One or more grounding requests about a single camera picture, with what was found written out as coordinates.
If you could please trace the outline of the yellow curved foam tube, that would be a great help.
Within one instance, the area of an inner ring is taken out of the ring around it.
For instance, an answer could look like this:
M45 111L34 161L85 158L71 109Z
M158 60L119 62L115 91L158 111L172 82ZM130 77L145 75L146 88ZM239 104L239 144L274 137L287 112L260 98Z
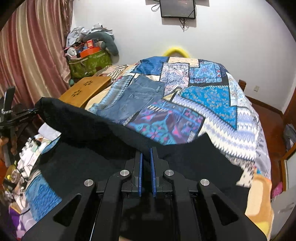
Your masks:
M189 53L186 52L183 48L178 46L173 46L168 48L164 53L163 56L165 57L171 57L173 54L179 54L180 56L184 58L190 58Z

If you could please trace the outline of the wooden lap table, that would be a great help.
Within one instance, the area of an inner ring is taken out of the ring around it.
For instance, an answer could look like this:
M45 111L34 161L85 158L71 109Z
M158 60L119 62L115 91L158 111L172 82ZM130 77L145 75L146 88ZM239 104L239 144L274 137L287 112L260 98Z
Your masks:
M84 108L92 97L106 89L110 83L111 77L109 76L85 77L63 93L59 100L78 108Z

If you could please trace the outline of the small black wall monitor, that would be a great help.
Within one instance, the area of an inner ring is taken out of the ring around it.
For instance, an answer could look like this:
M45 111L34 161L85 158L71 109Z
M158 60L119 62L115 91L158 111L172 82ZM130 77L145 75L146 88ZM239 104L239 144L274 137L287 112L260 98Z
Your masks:
M160 0L162 18L196 18L194 0Z

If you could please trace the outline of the grey plush pillow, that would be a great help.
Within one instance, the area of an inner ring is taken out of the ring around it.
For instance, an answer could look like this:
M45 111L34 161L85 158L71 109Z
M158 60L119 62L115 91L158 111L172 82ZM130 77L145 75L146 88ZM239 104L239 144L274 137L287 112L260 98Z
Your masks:
M102 49L107 48L111 55L118 56L118 48L114 42L114 38L106 32L97 31L89 33L82 38L83 42L87 42L88 40L98 40L103 42Z

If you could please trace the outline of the blue patchwork quilt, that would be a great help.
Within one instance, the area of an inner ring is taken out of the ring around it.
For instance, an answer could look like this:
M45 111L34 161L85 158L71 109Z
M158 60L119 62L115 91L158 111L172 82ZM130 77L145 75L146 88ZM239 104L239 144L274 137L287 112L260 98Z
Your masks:
M222 64L203 59L151 57L128 66L116 81L128 75L144 75L164 83L164 95L124 123L116 124L162 145L187 144L207 134L214 147L242 169L238 186L250 190L255 173L270 180L271 163L259 115ZM152 181L150 188L144 186L143 170L142 194L151 193ZM65 198L49 186L37 162L25 196L35 221Z

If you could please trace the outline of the folded blue jeans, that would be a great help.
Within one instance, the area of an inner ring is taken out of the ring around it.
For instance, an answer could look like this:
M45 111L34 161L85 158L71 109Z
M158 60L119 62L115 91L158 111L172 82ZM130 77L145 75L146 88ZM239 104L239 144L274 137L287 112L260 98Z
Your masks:
M148 103L161 99L165 85L144 75L124 76L116 81L107 95L89 109L93 114L115 123L124 123Z

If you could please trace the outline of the grey clothes pile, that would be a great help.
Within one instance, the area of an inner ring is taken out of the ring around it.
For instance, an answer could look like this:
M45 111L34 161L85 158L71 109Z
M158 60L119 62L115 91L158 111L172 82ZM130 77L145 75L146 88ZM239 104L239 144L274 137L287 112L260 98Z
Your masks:
M103 33L106 33L106 34L110 35L113 40L115 39L114 34L113 34L113 30L104 27L100 23L93 25L91 29L87 29L85 27L79 26L79 27L75 27L67 35L66 47L70 47L73 44L82 41L82 39L86 35L88 35L90 33L95 33L95 32L103 32Z

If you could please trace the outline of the striped pink curtain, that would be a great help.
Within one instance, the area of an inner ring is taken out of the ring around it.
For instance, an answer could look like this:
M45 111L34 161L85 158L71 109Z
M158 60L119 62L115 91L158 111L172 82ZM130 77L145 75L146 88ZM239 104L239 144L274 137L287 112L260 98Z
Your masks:
M23 1L1 29L1 95L15 86L14 103L60 97L71 78L64 56L73 1Z

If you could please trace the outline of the green storage bag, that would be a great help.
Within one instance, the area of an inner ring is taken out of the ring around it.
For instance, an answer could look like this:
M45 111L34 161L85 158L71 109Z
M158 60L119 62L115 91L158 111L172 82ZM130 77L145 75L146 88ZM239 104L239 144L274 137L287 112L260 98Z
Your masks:
M84 58L69 61L69 68L72 78L84 78L93 76L99 70L112 65L110 54L105 50L100 50Z

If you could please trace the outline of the wooden wardrobe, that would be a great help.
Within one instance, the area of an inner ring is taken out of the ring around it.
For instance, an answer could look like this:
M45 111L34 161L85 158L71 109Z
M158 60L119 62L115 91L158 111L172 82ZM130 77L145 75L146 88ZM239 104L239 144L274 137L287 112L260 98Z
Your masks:
M285 110L282 121L284 124L283 137L286 145L286 153L280 160L282 170L282 190L288 189L287 160L295 153L295 90Z

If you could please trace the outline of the orange box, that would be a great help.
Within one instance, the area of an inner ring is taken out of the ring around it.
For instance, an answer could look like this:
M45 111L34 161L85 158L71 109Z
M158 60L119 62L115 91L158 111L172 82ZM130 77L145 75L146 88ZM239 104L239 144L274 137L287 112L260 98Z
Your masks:
M80 57L81 58L87 57L89 55L99 52L100 50L101 50L100 47L87 48L80 53Z

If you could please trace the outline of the black pants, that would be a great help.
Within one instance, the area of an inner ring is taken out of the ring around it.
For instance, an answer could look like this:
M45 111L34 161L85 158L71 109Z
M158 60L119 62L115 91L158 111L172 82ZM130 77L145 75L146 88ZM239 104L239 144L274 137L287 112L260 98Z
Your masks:
M143 154L144 186L150 188L149 150L156 147L171 169L190 180L208 179L242 211L247 208L249 190L237 185L242 169L231 164L207 134L187 144L162 145L55 98L41 98L36 108L42 120L61 133L57 144L37 161L37 168L61 198L86 179L106 180L136 152Z

